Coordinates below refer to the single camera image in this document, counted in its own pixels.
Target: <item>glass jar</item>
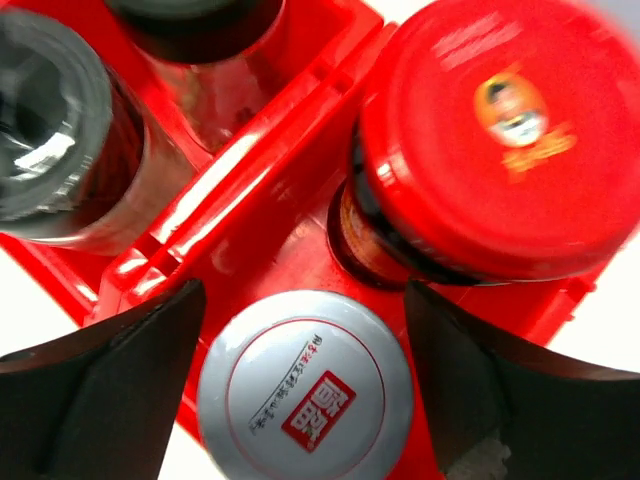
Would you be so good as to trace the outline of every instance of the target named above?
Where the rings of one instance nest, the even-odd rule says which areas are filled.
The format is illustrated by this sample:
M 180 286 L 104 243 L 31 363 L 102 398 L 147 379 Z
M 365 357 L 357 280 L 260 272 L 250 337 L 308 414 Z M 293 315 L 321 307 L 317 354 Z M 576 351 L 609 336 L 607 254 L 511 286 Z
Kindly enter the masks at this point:
M 194 138 L 224 146 L 283 87 L 285 0 L 106 0 L 163 79 Z
M 193 167 L 78 34 L 13 8 L 0 22 L 0 231 L 120 253 Z
M 640 220 L 635 47 L 564 1 L 459 3 L 420 11 L 378 59 L 329 212 L 336 257 L 391 289 L 608 261 Z

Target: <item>red plastic bin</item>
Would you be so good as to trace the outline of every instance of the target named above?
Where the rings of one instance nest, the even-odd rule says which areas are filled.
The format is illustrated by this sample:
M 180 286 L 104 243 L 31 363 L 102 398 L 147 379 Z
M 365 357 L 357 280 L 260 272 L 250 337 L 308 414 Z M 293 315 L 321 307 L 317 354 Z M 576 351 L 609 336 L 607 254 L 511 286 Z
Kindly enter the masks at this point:
M 289 48 L 273 54 L 275 67 L 289 83 L 230 144 L 212 156 L 187 134 L 183 115 L 169 101 L 166 90 L 116 25 L 102 0 L 0 0 L 0 8 L 4 6 L 43 13 L 76 30 L 150 109 L 196 170 L 212 166 L 206 180 L 196 183 L 188 195 L 193 205 L 204 199 L 240 163 L 240 168 L 245 168 L 247 162 L 243 158 L 248 152 L 260 149 L 264 143 L 279 142 L 274 133 L 283 119 L 295 116 L 296 110 L 310 101 L 312 93 L 351 52 L 365 44 L 383 25 L 382 18 L 359 0 L 289 2 L 284 19 Z M 180 215 L 186 219 L 191 213 L 189 210 Z M 151 257 L 162 244 L 163 240 L 145 235 L 137 248 L 141 249 L 140 255 Z M 80 326 L 95 308 L 101 277 L 113 261 L 113 258 L 22 242 L 5 235 L 0 235 L 0 248 L 13 256 Z
M 411 358 L 403 295 L 355 281 L 334 259 L 326 234 L 329 203 L 345 178 L 364 79 L 394 29 L 385 28 L 330 74 L 305 108 L 278 126 L 278 141 L 248 153 L 243 168 L 233 170 L 203 199 L 199 192 L 216 176 L 215 168 L 204 172 L 149 230 L 157 242 L 152 255 L 145 255 L 150 249 L 140 243 L 103 277 L 98 308 L 87 324 L 188 278 L 204 281 L 209 306 L 178 415 L 197 438 L 196 392 L 208 348 L 234 315 L 268 295 L 292 289 L 343 293 L 384 319 Z M 190 212 L 188 217 L 183 211 Z M 593 290 L 599 273 L 502 287 L 434 288 L 472 313 L 545 344 Z M 414 428 L 394 471 L 397 478 L 433 478 L 434 464 L 425 459 L 429 436 L 420 402 L 416 395 Z

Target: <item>white background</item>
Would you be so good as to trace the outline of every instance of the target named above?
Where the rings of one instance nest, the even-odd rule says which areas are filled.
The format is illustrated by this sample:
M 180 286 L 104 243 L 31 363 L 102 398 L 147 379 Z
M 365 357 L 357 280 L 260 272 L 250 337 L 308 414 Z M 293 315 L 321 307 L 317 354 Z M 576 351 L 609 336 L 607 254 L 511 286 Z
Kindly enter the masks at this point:
M 636 0 L 595 0 L 633 10 Z M 403 21 L 428 0 L 368 0 L 388 20 Z M 593 363 L 640 372 L 640 236 L 616 257 L 589 295 L 551 344 L 551 348 Z M 58 305 L 0 250 L 0 355 L 52 340 L 75 330 Z M 208 455 L 176 426 L 160 478 L 193 480 L 224 478 Z

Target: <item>red jar lid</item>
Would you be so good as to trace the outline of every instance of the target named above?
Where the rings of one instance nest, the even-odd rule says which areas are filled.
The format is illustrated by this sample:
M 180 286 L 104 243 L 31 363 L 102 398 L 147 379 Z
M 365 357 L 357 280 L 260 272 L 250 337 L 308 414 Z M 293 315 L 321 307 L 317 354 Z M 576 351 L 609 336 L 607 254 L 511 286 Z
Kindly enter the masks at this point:
M 382 53 L 361 120 L 384 213 L 458 269 L 571 275 L 640 218 L 638 57 L 575 3 L 433 3 Z

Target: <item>silver lid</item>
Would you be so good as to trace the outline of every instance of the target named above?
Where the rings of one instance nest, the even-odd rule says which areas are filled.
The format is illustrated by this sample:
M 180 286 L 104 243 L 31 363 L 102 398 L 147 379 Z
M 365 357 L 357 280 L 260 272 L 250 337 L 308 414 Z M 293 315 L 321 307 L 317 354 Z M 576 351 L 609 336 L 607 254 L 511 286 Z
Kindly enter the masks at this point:
M 251 305 L 215 340 L 198 417 L 232 480 L 375 480 L 404 450 L 413 402 L 406 357 L 380 318 L 298 290 Z

